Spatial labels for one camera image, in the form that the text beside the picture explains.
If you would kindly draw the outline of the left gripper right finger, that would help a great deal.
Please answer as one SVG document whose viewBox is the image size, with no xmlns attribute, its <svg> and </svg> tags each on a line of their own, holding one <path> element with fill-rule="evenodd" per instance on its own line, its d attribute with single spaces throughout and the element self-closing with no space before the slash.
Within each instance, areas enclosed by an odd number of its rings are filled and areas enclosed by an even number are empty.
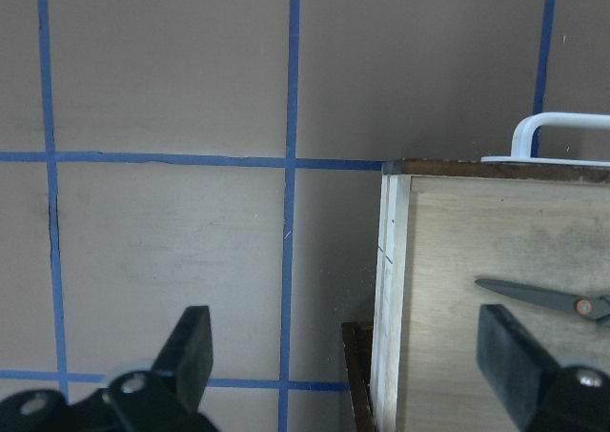
<svg viewBox="0 0 610 432">
<path fill-rule="evenodd" d="M 514 425 L 526 430 L 559 363 L 501 304 L 479 307 L 476 361 Z"/>
</svg>

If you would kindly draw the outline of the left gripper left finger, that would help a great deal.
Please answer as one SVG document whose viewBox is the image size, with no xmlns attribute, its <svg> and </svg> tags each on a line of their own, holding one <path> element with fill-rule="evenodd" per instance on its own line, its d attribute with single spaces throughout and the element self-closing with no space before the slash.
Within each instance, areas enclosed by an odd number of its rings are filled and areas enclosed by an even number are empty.
<svg viewBox="0 0 610 432">
<path fill-rule="evenodd" d="M 189 306 L 152 363 L 151 370 L 189 412 L 195 412 L 214 364 L 208 306 Z"/>
</svg>

